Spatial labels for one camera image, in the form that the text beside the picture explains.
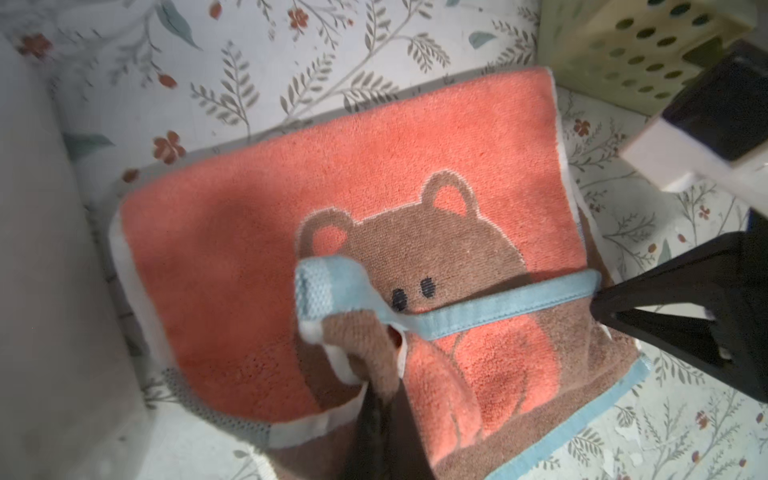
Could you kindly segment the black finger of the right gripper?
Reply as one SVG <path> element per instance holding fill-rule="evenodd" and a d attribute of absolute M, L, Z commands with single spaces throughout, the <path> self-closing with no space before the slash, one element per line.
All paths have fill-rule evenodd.
<path fill-rule="evenodd" d="M 733 232 L 599 292 L 595 320 L 767 400 L 767 237 Z"/>

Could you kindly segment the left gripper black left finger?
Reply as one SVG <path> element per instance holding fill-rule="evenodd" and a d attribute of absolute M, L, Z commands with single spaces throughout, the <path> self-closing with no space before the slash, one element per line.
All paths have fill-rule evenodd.
<path fill-rule="evenodd" d="M 390 423 L 391 405 L 369 388 L 357 419 L 354 440 L 339 475 L 340 479 L 391 478 Z"/>

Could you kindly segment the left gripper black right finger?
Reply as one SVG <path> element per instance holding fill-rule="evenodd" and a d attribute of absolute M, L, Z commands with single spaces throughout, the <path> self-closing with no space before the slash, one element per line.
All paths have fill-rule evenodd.
<path fill-rule="evenodd" d="M 388 407 L 389 478 L 434 479 L 403 383 Z"/>

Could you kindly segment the pink towel with teal border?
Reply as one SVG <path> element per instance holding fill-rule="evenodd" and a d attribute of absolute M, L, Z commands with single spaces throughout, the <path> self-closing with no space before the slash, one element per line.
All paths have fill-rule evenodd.
<path fill-rule="evenodd" d="M 277 478 L 340 479 L 403 383 L 434 479 L 515 479 L 649 371 L 591 227 L 538 67 L 187 167 L 109 235 L 168 390 Z"/>

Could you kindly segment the green plastic towel basket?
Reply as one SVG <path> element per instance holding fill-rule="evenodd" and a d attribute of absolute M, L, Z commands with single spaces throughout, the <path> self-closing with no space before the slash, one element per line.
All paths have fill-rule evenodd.
<path fill-rule="evenodd" d="M 537 61 L 562 88 L 653 116 L 758 23 L 755 1 L 544 0 Z"/>

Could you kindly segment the white plastic laundry basket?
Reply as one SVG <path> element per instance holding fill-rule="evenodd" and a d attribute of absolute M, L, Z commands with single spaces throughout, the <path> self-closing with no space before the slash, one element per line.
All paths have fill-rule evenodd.
<path fill-rule="evenodd" d="M 133 479 L 151 424 L 51 102 L 1 44 L 1 475 Z"/>

